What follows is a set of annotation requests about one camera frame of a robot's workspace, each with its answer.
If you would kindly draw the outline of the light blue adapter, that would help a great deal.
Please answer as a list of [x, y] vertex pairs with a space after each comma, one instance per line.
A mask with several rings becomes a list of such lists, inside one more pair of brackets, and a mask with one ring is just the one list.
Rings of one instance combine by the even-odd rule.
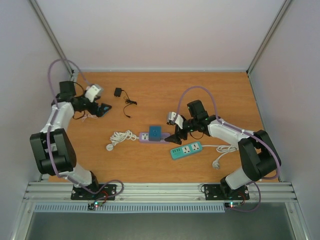
[[103, 117], [110, 109], [112, 108], [112, 106], [108, 105], [108, 104], [101, 104], [99, 106], [98, 112], [97, 112], [97, 117], [101, 118]]

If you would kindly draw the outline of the white charger with cable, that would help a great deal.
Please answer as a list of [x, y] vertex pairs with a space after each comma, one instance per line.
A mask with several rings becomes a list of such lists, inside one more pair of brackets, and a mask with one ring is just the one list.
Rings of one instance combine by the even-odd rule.
[[88, 113], [81, 118], [81, 121], [84, 122], [86, 119], [98, 119], [98, 117], [96, 115]]

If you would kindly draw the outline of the teal power strip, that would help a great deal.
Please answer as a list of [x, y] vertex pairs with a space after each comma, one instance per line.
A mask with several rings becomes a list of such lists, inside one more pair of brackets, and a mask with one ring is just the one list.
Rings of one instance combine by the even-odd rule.
[[203, 146], [199, 141], [192, 142], [183, 146], [179, 146], [170, 150], [171, 158], [175, 161], [188, 157], [193, 154], [200, 153], [203, 150]]

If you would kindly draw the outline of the black power adapter with cable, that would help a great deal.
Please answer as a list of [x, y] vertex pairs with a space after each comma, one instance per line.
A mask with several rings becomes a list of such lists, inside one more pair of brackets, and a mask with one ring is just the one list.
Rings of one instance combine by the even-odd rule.
[[123, 99], [125, 100], [125, 107], [123, 108], [123, 114], [127, 117], [127, 118], [131, 118], [130, 115], [126, 114], [126, 108], [131, 106], [131, 105], [138, 105], [138, 103], [136, 101], [133, 101], [129, 98], [129, 95], [128, 93], [120, 88], [120, 87], [116, 87], [115, 90], [114, 90], [114, 96], [117, 97], [117, 98], [120, 98], [122, 93], [125, 94], [125, 96], [123, 97]]

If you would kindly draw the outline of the blue cube socket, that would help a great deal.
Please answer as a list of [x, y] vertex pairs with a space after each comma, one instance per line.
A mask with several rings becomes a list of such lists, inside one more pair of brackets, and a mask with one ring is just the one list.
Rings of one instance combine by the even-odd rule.
[[160, 125], [151, 125], [148, 132], [148, 140], [151, 142], [160, 142], [162, 137], [162, 127]]

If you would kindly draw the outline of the purple power strip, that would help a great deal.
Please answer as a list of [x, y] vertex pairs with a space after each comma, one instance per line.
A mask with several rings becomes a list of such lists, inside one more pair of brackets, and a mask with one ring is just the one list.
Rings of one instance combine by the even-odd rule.
[[169, 142], [165, 141], [165, 138], [169, 137], [171, 134], [168, 132], [163, 132], [161, 134], [160, 141], [150, 141], [148, 132], [140, 132], [138, 136], [138, 140], [142, 144], [169, 144]]

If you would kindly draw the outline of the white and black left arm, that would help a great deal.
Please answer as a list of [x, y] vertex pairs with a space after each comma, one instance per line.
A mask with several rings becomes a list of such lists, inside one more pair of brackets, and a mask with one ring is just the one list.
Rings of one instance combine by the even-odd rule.
[[112, 107], [97, 102], [104, 90], [98, 84], [88, 86], [81, 95], [76, 95], [72, 81], [60, 82], [59, 89], [60, 92], [53, 96], [47, 123], [40, 132], [29, 138], [37, 168], [43, 175], [70, 181], [76, 190], [82, 190], [89, 199], [96, 199], [101, 193], [97, 177], [77, 162], [67, 129], [76, 112], [88, 112], [101, 118]]

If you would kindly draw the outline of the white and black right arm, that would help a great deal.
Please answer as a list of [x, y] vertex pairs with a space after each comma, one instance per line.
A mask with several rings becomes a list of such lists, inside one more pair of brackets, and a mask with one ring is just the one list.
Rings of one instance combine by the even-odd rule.
[[267, 179], [268, 174], [280, 169], [281, 160], [266, 131], [248, 131], [224, 121], [218, 114], [209, 115], [200, 100], [188, 103], [187, 108], [190, 119], [174, 111], [168, 113], [167, 124], [174, 125], [175, 132], [165, 141], [181, 145], [189, 133], [200, 132], [236, 148], [241, 166], [220, 180], [225, 198], [234, 197], [242, 186]]

